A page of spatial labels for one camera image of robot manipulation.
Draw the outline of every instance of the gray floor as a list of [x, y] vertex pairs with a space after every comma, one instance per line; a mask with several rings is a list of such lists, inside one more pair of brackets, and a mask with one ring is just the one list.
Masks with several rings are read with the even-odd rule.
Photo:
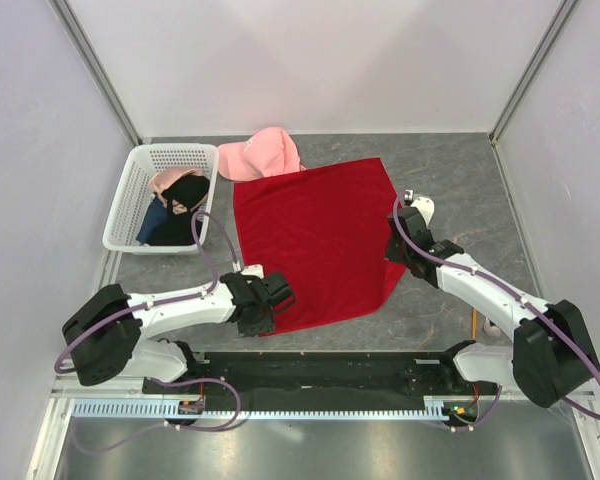
[[[498, 167], [486, 134], [298, 135], [293, 137], [308, 168], [380, 157], [396, 190], [431, 196], [436, 238], [463, 246], [482, 265], [523, 290], [533, 284]], [[191, 139], [220, 144], [227, 137]], [[233, 185], [220, 179], [213, 213], [236, 246]], [[229, 250], [213, 227], [205, 243], [221, 271], [230, 270]], [[125, 254], [118, 281], [127, 292], [161, 292], [210, 280], [198, 257], [140, 257]], [[376, 313], [266, 338], [239, 338], [236, 327], [200, 325], [170, 339], [202, 350], [438, 350], [470, 338], [471, 308], [405, 274]], [[502, 343], [482, 335], [483, 343]]]
[[[473, 433], [409, 421], [251, 421], [224, 433], [159, 429], [104, 455], [66, 445], [62, 480], [590, 480], [566, 405], [502, 403]], [[73, 419], [101, 449], [156, 420]]]

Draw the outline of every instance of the red towel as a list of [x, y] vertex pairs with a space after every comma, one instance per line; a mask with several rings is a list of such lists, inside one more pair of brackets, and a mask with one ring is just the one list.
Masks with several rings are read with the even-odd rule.
[[233, 204], [246, 265], [280, 271], [296, 303], [276, 333], [376, 311], [405, 267], [384, 259], [396, 193], [379, 158], [235, 185]]

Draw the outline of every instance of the metal corner post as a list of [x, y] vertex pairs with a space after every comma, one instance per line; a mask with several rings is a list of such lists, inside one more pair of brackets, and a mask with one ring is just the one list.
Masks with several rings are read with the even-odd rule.
[[98, 56], [91, 46], [91, 43], [89, 43], [89, 39], [82, 29], [78, 18], [73, 9], [69, 6], [68, 0], [49, 0], [49, 4], [64, 25], [67, 34], [78, 50], [78, 53], [80, 53], [80, 57], [82, 57], [89, 73], [91, 73], [93, 80], [96, 82], [96, 85], [98, 85], [102, 96], [105, 98], [113, 111], [113, 114], [118, 119], [122, 131], [133, 145], [140, 145], [142, 143], [142, 137], [136, 130], [129, 114], [122, 105], [100, 60], [98, 60]]
[[551, 23], [549, 23], [549, 26], [544, 32], [540, 43], [533, 52], [531, 60], [529, 60], [529, 63], [524, 69], [520, 80], [518, 80], [518, 83], [513, 90], [513, 93], [509, 97], [504, 110], [502, 110], [502, 113], [498, 117], [493, 130], [491, 130], [489, 133], [489, 139], [492, 143], [495, 144], [500, 137], [502, 137], [502, 134], [509, 125], [509, 121], [518, 109], [520, 102], [525, 97], [529, 87], [533, 83], [533, 80], [536, 78], [538, 72], [542, 68], [542, 65], [549, 56], [551, 49], [555, 45], [556, 40], [560, 36], [560, 33], [563, 31], [565, 25], [571, 18], [571, 15], [579, 3], [580, 0], [562, 0], [560, 3], [558, 10], [551, 19]]

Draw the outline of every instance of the wall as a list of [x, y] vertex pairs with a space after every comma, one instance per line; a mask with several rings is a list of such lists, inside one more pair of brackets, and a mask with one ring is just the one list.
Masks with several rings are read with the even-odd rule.
[[0, 480], [26, 472], [130, 148], [47, 3], [0, 1]]
[[500, 147], [545, 293], [581, 308], [600, 357], [600, 0], [580, 2]]
[[144, 136], [488, 131], [559, 0], [69, 0]]

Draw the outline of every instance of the pink cap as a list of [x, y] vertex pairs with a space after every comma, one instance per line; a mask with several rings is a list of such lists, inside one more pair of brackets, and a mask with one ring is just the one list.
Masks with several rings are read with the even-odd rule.
[[246, 142], [225, 143], [218, 151], [220, 175], [238, 182], [305, 170], [296, 144], [280, 127], [260, 130]]

